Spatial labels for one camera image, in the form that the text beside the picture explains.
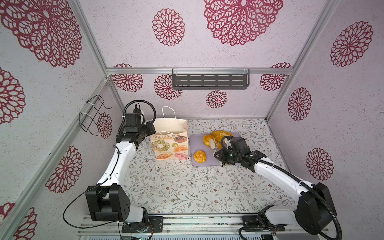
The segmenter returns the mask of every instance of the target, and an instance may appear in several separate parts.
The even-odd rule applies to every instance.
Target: black motor joint
[[[135,108],[132,113],[126,113],[124,116],[125,123],[120,133],[116,136],[116,142],[127,141],[134,143],[136,149],[145,137],[155,134],[155,127],[152,122],[145,122],[144,115],[139,108]]]
[[[263,154],[262,152],[259,152],[259,151],[251,152],[245,139],[242,137],[231,137],[231,136],[223,137],[223,139],[225,138],[229,139],[231,143],[231,147],[228,148],[229,150],[232,150],[239,154],[248,155],[250,157],[257,158],[257,159],[266,157],[266,155]],[[233,153],[230,153],[226,151],[224,145],[214,156],[217,160],[223,163],[222,167],[225,164],[235,165],[235,163],[240,163],[243,167],[246,167],[252,172],[255,172],[255,163],[257,163],[257,160],[243,157],[243,156],[237,156]]]

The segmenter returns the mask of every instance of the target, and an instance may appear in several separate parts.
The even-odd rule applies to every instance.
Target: table surface
[[[237,132],[251,150],[266,154],[285,168],[263,119],[188,120],[188,136],[214,130]],[[150,214],[254,213],[269,204],[295,205],[268,179],[242,166],[194,167],[188,160],[156,160],[147,137],[124,179],[131,203]]]

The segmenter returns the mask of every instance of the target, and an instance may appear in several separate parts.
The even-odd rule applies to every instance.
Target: red mandala pattern
[[[288,101],[289,116],[295,121],[303,120],[311,109],[311,95],[305,88],[293,91]]]
[[[9,72],[0,68],[0,125],[18,118],[24,106],[23,87]]]
[[[0,207],[0,225],[8,215],[9,211],[13,208],[15,203],[7,202]]]
[[[0,0],[0,15],[37,59],[66,68],[80,57],[80,29],[66,0]]]
[[[214,90],[207,95],[205,102],[211,108],[220,108],[227,103],[227,100],[228,95],[224,91]]]
[[[115,68],[133,68],[129,64],[117,64]],[[116,86],[127,91],[136,92],[143,87],[143,78],[141,74],[115,74],[111,75]]]
[[[31,207],[27,216],[24,217],[21,225],[17,228],[12,240],[31,240],[35,235],[37,227],[37,214],[35,208]]]
[[[372,26],[360,21],[344,29],[331,48],[331,61],[338,67],[348,66],[361,58],[372,41]]]
[[[97,121],[97,130],[103,138],[108,138],[112,133],[112,120],[108,113],[102,113]]]
[[[278,63],[272,65],[272,68],[290,68],[289,63]],[[287,75],[285,74],[263,74],[260,78],[260,86],[268,91],[279,89]]]
[[[183,90],[172,88],[172,76],[169,74],[163,74],[156,78],[153,87],[157,95],[168,100],[178,98],[183,92]]]
[[[265,33],[283,0],[204,0],[208,29],[221,43],[244,45]]]
[[[307,168],[310,174],[318,180],[327,180],[333,173],[331,156],[320,148],[312,149],[307,155]]]
[[[70,146],[45,186],[50,192],[64,193],[68,191],[79,179],[83,167],[82,161],[79,150]]]
[[[180,14],[173,9],[163,8],[152,21],[156,38],[166,46],[178,44],[184,37],[184,22]]]

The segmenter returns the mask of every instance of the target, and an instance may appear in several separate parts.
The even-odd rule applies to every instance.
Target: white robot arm
[[[336,218],[336,210],[329,189],[322,183],[314,185],[305,181],[285,169],[275,165],[265,154],[259,151],[251,152],[249,146],[242,137],[223,137],[222,149],[216,150],[214,157],[226,164],[234,165],[241,163],[245,168],[271,180],[283,189],[297,203],[297,207],[280,207],[269,205],[262,209],[253,227],[247,221],[247,227],[239,230],[274,229],[284,225],[300,225],[305,231],[312,235],[320,234],[325,239],[340,240],[342,237],[341,227]],[[336,238],[330,238],[321,230],[331,221],[336,227]]]
[[[145,123],[144,115],[136,104],[132,113],[126,113],[127,108],[133,103],[146,103],[154,113],[151,122]],[[143,231],[148,228],[148,214],[145,208],[131,205],[125,193],[122,178],[128,170],[139,144],[145,137],[155,134],[153,122],[156,111],[152,104],[145,100],[135,100],[128,103],[124,109],[123,121],[120,125],[115,151],[107,170],[98,180],[97,185],[88,186],[85,196],[89,213],[93,221],[124,221],[131,228]]]

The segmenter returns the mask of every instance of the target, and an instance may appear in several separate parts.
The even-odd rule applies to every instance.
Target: paper bag
[[[170,108],[175,118],[157,118],[153,125],[156,133],[151,135],[151,142],[156,158],[159,160],[188,159],[188,122],[186,119],[176,118],[175,111]]]

